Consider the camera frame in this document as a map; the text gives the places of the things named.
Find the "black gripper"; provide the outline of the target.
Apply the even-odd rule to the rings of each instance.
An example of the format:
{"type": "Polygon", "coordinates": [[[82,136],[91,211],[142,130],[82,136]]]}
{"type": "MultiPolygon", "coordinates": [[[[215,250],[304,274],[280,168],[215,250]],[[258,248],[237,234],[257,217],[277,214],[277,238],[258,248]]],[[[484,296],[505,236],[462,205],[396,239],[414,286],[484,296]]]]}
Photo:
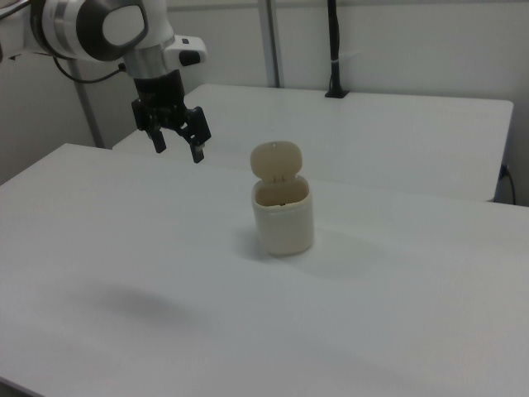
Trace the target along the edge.
{"type": "Polygon", "coordinates": [[[153,79],[133,79],[137,99],[131,106],[140,131],[152,140],[155,152],[166,150],[162,128],[177,133],[189,144],[193,162],[204,160],[203,148],[212,137],[203,109],[187,108],[181,73],[175,70],[153,79]]]}

